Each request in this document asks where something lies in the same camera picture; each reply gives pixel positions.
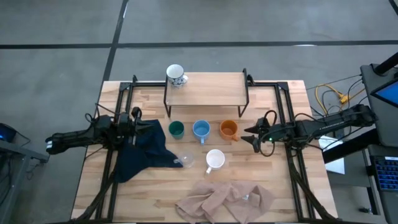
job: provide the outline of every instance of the mug handle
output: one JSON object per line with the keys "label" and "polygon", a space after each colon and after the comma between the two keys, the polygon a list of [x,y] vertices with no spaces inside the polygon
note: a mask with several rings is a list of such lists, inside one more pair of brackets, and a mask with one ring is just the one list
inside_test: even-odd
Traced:
{"label": "mug handle", "polygon": [[239,136],[235,134],[234,136],[232,136],[232,139],[233,139],[234,141],[239,141]]}
{"label": "mug handle", "polygon": [[207,170],[206,170],[206,175],[209,175],[210,172],[211,172],[211,167],[207,168]]}

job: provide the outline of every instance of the beige cloth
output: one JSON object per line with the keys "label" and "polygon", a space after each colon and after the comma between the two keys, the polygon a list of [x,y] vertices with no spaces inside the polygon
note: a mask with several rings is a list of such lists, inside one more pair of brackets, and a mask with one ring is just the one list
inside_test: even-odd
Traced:
{"label": "beige cloth", "polygon": [[214,223],[214,215],[221,205],[224,205],[238,222],[247,224],[266,213],[273,200],[274,196],[268,190],[254,182],[201,181],[176,205],[177,213],[192,224],[203,219]]}

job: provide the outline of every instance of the orange mug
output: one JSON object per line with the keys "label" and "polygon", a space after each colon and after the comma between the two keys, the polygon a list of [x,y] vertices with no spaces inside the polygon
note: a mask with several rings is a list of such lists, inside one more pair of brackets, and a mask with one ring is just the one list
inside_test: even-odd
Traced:
{"label": "orange mug", "polygon": [[220,135],[225,140],[239,141],[238,124],[231,120],[225,120],[221,122]]}

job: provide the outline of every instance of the yellow cable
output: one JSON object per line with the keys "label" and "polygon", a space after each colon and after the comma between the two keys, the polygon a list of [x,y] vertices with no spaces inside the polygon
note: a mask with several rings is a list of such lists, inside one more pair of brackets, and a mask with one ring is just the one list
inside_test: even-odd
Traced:
{"label": "yellow cable", "polygon": [[328,84],[320,84],[320,85],[317,85],[317,87],[315,87],[315,98],[317,99],[317,102],[318,102],[318,104],[321,106],[323,112],[324,112],[325,114],[328,114],[328,111],[327,111],[326,108],[322,105],[322,103],[321,103],[321,101],[319,100],[319,97],[318,97],[318,88],[321,87],[321,86],[326,86],[326,87],[328,87],[329,89],[333,90],[335,93],[337,93],[337,95],[339,96],[339,98],[343,97],[344,94],[340,93],[339,91],[337,91],[335,88],[333,88],[331,85],[328,85]]}
{"label": "yellow cable", "polygon": [[[351,100],[351,99],[354,98],[355,96],[358,96],[358,95],[359,95],[360,93],[362,93],[364,90],[365,90],[365,88],[363,88],[363,89],[360,90],[359,92],[355,93],[353,96],[350,96],[350,97],[349,97],[349,100]],[[343,101],[343,99],[340,99],[341,106],[340,106],[340,110],[339,110],[339,111],[341,111],[341,110],[343,109],[343,106],[344,106],[347,102],[348,102],[348,100]]]}

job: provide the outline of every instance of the white paper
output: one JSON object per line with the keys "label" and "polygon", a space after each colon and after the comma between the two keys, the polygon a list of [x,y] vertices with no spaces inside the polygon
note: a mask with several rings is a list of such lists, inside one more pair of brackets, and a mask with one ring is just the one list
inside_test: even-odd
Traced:
{"label": "white paper", "polygon": [[[334,138],[331,138],[331,137],[328,137],[328,136],[322,136],[319,139],[319,146],[321,148],[324,148],[324,147],[327,147],[327,145],[329,145],[330,143],[335,142],[335,141],[336,141],[336,139],[334,139]],[[335,147],[337,145],[340,145],[342,143],[343,143],[343,141],[337,141],[337,142],[331,144],[330,146],[328,146],[323,151],[325,152],[325,151],[327,151],[327,150],[329,150],[329,149],[331,149],[331,148],[333,148],[333,147]],[[344,158],[337,159],[337,160],[335,160],[333,162],[329,162],[325,166],[326,166],[326,170],[327,171],[336,172],[338,174],[345,174]]]}
{"label": "white paper", "polygon": [[388,156],[386,156],[386,157],[384,157],[385,158],[385,160],[395,160],[395,161],[398,161],[398,157],[388,157]]}

